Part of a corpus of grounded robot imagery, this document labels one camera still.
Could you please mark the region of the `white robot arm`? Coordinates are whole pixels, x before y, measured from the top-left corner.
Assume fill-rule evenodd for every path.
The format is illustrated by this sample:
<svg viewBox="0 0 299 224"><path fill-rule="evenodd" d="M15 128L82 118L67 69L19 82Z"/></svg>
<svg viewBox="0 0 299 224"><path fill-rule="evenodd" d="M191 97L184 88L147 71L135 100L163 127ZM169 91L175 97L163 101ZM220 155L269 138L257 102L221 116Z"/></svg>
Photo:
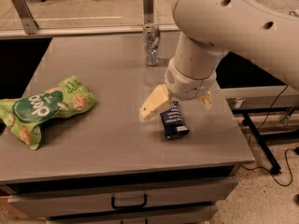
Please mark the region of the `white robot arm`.
<svg viewBox="0 0 299 224"><path fill-rule="evenodd" d="M228 52L299 90L299 20L295 17L257 0L173 0L172 16L180 30L176 53L164 83L140 107L142 119L167 110L174 97L206 97Z"/></svg>

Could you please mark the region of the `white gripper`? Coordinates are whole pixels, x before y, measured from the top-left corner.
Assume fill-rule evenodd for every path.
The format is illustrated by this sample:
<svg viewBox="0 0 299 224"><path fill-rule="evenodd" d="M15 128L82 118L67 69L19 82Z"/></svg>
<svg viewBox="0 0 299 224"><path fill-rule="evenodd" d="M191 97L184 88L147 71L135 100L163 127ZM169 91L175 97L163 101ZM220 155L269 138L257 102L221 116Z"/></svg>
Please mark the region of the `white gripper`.
<svg viewBox="0 0 299 224"><path fill-rule="evenodd" d="M215 71L210 77L204 79L186 77L177 70L174 60L171 59L164 75L164 84L158 85L140 107L140 117L143 120L151 119L167 110L172 104L170 94L181 101L193 100L201 96L200 102L204 109L210 110L212 95L209 89L215 81Z"/></svg>

